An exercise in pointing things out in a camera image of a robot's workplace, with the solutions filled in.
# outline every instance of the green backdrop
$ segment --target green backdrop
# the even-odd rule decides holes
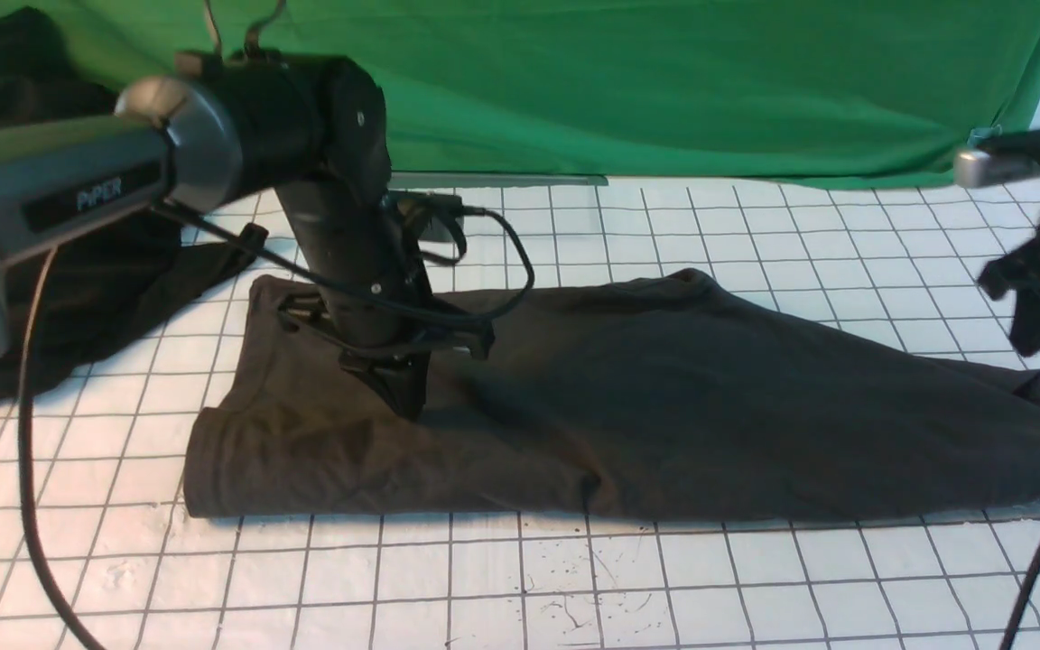
[[[200,0],[25,4],[109,85],[209,48]],[[232,46],[274,7],[213,5]],[[400,172],[934,184],[1040,96],[1040,0],[290,0],[263,42],[366,67]]]

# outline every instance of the folded cloth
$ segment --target folded cloth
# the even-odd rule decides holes
[[[234,386],[200,413],[194,517],[566,511],[854,521],[1040,498],[1040,371],[925,359],[683,270],[532,291],[487,362],[434,355],[417,422],[284,332],[252,287]],[[448,293],[470,311],[508,291]]]

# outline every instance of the white grid mat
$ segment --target white grid mat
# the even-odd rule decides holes
[[[460,193],[503,207],[540,285],[696,267],[756,304],[885,345],[1023,366],[1004,334],[1011,305],[983,300],[973,279],[1032,233],[1040,181],[971,192],[627,180]],[[272,250],[296,256],[271,193],[213,218],[262,223]],[[469,259],[433,268],[436,290],[517,287],[523,271],[503,235],[487,219],[467,231]],[[995,647],[1040,505],[830,530],[528,514],[186,517],[190,423],[230,387],[261,272],[276,271],[244,272],[37,405],[46,548],[111,649]],[[0,650],[79,647],[21,551],[9,414],[0,405]],[[1040,579],[1024,625],[1019,647],[1040,649]]]

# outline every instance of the black robot arm segment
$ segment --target black robot arm segment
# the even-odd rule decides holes
[[[3,268],[167,196],[170,146],[144,120],[98,119],[0,131]],[[0,296],[0,354],[8,344]]]

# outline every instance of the black fabric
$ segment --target black fabric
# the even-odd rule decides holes
[[[253,285],[234,386],[194,421],[197,517],[570,511],[854,521],[1040,498],[1040,371],[914,358],[696,270],[532,291],[487,362],[434,356],[397,419]],[[449,293],[470,311],[504,291]]]
[[[75,77],[45,14],[0,18],[0,127],[107,114],[115,100],[106,87]],[[263,243],[267,231],[249,226],[243,235]],[[181,226],[147,211],[66,243],[47,279],[34,390],[49,391],[76,366],[123,349],[253,262],[227,243],[182,246]],[[42,263],[32,258],[5,272],[12,341],[0,358],[0,399],[17,394],[18,349]]]

